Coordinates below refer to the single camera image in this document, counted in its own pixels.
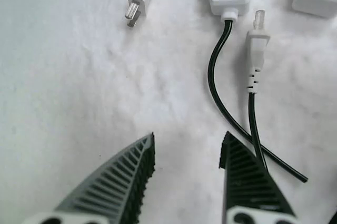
black cord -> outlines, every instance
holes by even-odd
[[[214,99],[215,104],[219,108],[222,115],[228,120],[228,122],[232,125],[233,128],[235,128],[239,134],[241,134],[243,137],[245,137],[250,143],[253,143],[252,137],[249,133],[247,133],[237,122],[236,120],[231,116],[231,114],[228,112],[224,104],[222,103],[215,87],[214,82],[214,68],[216,59],[220,53],[221,48],[225,44],[226,40],[228,39],[230,33],[232,30],[232,21],[225,21],[225,29],[223,31],[223,34],[221,35],[217,45],[215,46],[213,53],[210,58],[209,62],[209,69],[208,69],[208,81],[209,81],[209,87],[212,94],[212,97]],[[281,166],[283,169],[285,169],[287,172],[292,174],[294,177],[298,178],[303,183],[307,182],[308,178],[304,176],[303,174],[299,173],[297,170],[295,170],[293,167],[285,163],[282,159],[280,159],[277,155],[275,155],[273,152],[271,152],[269,149],[267,149],[265,146],[261,145],[263,152],[270,157],[273,161],[275,161],[279,166]]]
[[[249,116],[249,126],[251,128],[253,145],[255,149],[255,154],[261,164],[264,166],[266,171],[268,171],[267,163],[265,162],[264,155],[261,149],[260,137],[257,131],[256,118],[255,118],[255,94],[249,93],[248,98],[248,116]]]

white fabric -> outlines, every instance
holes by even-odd
[[[244,42],[266,10],[257,121],[263,144],[309,177],[268,159],[303,223],[337,206],[337,21],[297,13],[292,0],[252,0],[215,72],[247,129]],[[0,0],[0,223],[53,209],[108,158],[150,133],[156,171],[140,223],[221,223],[220,147],[227,130],[206,81],[223,29],[209,0],[152,0],[126,26],[127,0]]]

